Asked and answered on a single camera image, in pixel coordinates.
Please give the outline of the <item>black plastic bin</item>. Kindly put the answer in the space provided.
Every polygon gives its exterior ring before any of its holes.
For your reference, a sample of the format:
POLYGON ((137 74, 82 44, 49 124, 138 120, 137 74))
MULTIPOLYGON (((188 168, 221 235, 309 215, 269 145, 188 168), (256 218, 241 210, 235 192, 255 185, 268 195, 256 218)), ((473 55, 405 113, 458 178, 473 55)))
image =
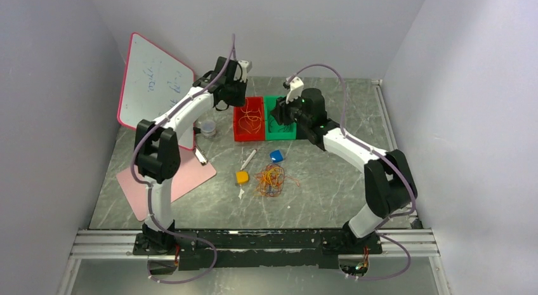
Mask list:
POLYGON ((300 108, 295 113, 296 123, 304 131, 308 140, 315 145, 320 141, 315 128, 323 126, 327 121, 324 97, 320 95, 302 97, 299 104, 300 108))

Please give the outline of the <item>green plastic bin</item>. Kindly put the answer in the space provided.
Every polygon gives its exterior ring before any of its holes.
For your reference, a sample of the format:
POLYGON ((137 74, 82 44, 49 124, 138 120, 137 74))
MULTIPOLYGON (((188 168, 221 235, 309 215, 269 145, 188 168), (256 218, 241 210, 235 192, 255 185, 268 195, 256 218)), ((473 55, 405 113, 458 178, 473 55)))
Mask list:
POLYGON ((296 125, 280 125, 271 115, 275 108, 278 96, 264 96, 264 113, 265 113, 265 140, 266 141, 283 141, 296 139, 296 125))

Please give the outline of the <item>red plastic bin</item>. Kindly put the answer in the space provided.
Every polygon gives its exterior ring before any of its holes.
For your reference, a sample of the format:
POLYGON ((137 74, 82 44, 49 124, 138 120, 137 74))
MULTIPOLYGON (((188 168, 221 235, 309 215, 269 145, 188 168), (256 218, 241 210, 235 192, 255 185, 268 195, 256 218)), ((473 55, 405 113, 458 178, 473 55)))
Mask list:
POLYGON ((265 141, 262 96, 247 97, 243 107, 233 109, 233 138, 236 142, 265 141))

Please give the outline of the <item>yellow eraser block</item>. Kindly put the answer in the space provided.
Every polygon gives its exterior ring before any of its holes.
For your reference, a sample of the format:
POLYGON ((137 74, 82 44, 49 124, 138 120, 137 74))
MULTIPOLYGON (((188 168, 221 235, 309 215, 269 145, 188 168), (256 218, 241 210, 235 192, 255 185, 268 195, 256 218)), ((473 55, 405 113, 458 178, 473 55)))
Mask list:
POLYGON ((238 185, 243 185, 249 181, 249 174, 247 171, 237 171, 235 177, 238 185))

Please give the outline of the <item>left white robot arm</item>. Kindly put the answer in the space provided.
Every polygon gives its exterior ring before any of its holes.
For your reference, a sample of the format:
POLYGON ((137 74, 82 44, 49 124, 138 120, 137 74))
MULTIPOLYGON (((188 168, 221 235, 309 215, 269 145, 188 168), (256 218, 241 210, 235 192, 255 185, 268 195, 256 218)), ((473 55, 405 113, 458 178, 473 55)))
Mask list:
POLYGON ((171 189, 181 164, 178 138, 220 102, 245 105, 251 68, 250 61, 219 57, 214 70, 197 79, 176 105, 152 121, 138 123, 130 170, 147 189, 148 214, 136 238, 136 252, 167 254, 176 249, 171 189))

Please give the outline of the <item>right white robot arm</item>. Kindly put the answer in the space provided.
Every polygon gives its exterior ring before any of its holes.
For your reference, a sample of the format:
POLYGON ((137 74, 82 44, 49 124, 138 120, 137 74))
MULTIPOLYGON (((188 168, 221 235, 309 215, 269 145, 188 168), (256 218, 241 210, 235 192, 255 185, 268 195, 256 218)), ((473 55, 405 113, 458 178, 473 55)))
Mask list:
POLYGON ((319 89, 308 88, 294 100, 280 96, 270 112, 279 125, 295 124, 319 149, 337 155, 364 176, 365 205, 341 229, 337 252, 357 253, 391 215, 416 205, 417 190, 404 153, 375 148, 328 118, 319 89))

